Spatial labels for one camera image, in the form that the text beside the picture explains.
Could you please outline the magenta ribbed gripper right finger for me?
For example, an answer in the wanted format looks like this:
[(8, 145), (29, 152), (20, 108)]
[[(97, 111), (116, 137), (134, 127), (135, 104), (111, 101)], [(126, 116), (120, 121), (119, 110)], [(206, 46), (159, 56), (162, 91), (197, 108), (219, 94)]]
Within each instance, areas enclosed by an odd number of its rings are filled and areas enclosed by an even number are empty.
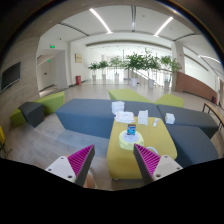
[(133, 153), (145, 184), (152, 183), (182, 169), (170, 156), (160, 156), (149, 148), (138, 144), (134, 145)]

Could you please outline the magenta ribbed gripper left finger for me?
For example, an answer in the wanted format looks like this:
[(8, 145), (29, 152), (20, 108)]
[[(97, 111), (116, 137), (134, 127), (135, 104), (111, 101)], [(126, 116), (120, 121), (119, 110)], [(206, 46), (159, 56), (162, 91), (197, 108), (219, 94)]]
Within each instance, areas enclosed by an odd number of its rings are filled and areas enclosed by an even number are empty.
[(60, 156), (46, 168), (46, 171), (83, 186), (94, 155), (95, 147), (90, 145), (68, 157)]

